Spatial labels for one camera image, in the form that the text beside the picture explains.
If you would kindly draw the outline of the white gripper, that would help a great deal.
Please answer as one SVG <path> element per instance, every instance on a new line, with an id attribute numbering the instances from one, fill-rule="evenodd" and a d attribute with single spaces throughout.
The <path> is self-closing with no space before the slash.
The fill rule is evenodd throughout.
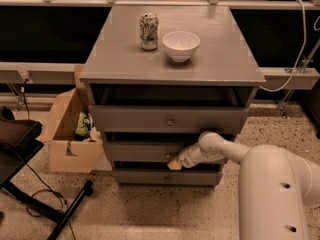
<path id="1" fill-rule="evenodd" d="M 167 166 L 170 170 L 181 170 L 182 167 L 192 168 L 200 163 L 216 162 L 221 159 L 224 159 L 224 156 L 218 151 L 206 151 L 196 143 L 184 148 Z"/>

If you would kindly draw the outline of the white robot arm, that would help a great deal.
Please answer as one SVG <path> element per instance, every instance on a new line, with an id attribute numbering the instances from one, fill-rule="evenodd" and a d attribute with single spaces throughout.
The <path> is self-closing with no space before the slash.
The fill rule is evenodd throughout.
<path id="1" fill-rule="evenodd" d="M 240 165 L 240 240 L 309 240 L 304 207 L 320 202 L 318 164 L 278 146 L 249 147 L 206 131 L 168 167 L 191 168 L 222 157 Z"/>

